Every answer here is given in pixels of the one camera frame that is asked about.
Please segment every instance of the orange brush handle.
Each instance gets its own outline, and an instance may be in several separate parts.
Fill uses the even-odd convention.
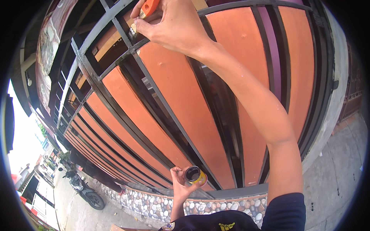
[[[144,13],[143,17],[148,17],[150,16],[156,9],[159,4],[160,0],[147,0],[144,5],[141,7],[141,10]]]

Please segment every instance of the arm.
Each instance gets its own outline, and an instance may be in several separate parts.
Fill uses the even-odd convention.
[[[139,9],[134,8],[132,18],[138,16]],[[268,200],[287,193],[302,193],[299,149],[279,100],[221,44],[208,37],[191,0],[161,0],[158,10],[162,15],[160,22],[135,19],[137,31],[152,42],[202,62],[229,85],[266,140],[270,153]]]
[[[172,182],[174,183],[174,203],[171,211],[171,222],[185,216],[184,203],[186,199],[202,184],[202,182],[197,182],[190,187],[185,185],[184,173],[188,168],[182,169],[178,166],[171,168]]]

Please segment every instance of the pebble pattern tile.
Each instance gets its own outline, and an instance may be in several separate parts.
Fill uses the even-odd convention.
[[[101,185],[101,192],[116,203],[146,217],[169,223],[171,219],[172,198],[147,194],[131,188],[119,196],[117,192]],[[267,206],[267,195],[257,195],[230,200],[187,200],[184,203],[185,215],[207,215],[226,210],[238,210],[252,217],[259,228],[262,226]]]

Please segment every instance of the leg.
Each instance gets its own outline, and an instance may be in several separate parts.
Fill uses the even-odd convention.
[[[97,179],[100,183],[102,183],[103,185],[113,189],[114,191],[116,191],[118,193],[122,192],[122,188],[118,184],[116,184],[112,180],[112,178],[108,174],[103,172],[102,170],[97,169],[96,174],[94,174],[93,177],[95,179]]]

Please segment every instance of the motorcycle wheel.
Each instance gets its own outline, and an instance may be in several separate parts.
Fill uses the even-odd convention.
[[[89,192],[86,193],[87,198],[89,198],[88,203],[91,207],[96,210],[102,210],[105,207],[105,203],[101,196],[99,196],[96,192]]]

